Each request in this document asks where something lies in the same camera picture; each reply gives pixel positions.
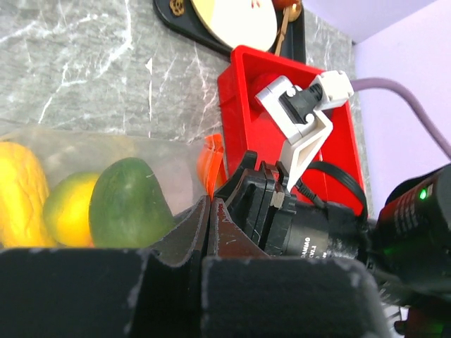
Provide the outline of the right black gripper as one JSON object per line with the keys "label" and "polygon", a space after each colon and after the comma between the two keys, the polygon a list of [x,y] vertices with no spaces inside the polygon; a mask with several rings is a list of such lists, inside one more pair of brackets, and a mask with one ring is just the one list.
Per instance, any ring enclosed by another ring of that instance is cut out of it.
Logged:
{"label": "right black gripper", "polygon": [[359,214],[324,201],[302,181],[289,193],[286,175],[267,165],[255,170],[257,152],[246,151],[232,177],[214,195],[214,215],[246,215],[246,234],[271,256],[343,257],[364,260],[370,247],[368,206],[357,181],[336,165],[311,165],[347,188],[362,205]]}

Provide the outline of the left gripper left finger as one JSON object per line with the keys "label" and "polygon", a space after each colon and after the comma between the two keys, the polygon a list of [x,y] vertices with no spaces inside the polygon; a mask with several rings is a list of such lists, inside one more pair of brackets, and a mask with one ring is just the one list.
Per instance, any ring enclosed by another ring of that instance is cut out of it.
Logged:
{"label": "left gripper left finger", "polygon": [[2,337],[172,337],[190,332],[211,202],[144,249],[4,249]]}

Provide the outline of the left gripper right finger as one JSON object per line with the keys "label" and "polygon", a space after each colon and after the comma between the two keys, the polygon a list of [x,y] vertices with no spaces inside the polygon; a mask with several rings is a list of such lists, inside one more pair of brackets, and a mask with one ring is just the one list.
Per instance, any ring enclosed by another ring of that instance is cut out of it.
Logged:
{"label": "left gripper right finger", "polygon": [[388,337],[376,283],[354,260],[270,257],[211,205],[204,337]]}

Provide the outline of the green orange mango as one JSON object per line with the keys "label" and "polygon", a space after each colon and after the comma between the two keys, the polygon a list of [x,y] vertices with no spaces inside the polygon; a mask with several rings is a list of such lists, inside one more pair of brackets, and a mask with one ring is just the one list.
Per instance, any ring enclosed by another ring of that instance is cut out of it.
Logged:
{"label": "green orange mango", "polygon": [[97,248],[144,248],[175,227],[153,170],[141,158],[124,158],[99,176],[89,205]]}

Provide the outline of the green yellow orange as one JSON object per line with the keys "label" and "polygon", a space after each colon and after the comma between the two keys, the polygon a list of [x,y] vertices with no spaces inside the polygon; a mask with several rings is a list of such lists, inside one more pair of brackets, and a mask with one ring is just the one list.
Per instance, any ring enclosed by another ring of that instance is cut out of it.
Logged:
{"label": "green yellow orange", "polygon": [[90,247],[89,204],[99,178],[96,172],[73,173],[60,181],[44,203],[43,219],[49,234],[70,247]]}

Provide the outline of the clear zip top bag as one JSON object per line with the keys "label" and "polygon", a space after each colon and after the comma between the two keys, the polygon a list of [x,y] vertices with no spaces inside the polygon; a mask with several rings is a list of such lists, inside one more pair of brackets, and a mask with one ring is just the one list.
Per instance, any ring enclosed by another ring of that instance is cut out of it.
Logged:
{"label": "clear zip top bag", "polygon": [[142,248],[226,180],[202,143],[29,127],[1,136],[1,246]]}

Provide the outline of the red wrinkled fruit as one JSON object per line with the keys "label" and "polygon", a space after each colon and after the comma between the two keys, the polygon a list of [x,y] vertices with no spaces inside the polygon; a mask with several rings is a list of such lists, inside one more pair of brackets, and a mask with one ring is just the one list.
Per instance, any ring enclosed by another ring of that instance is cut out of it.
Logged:
{"label": "red wrinkled fruit", "polygon": [[257,99],[257,94],[274,81],[278,75],[276,73],[262,73],[256,76],[248,86],[249,107],[256,112],[262,110],[262,105]]}

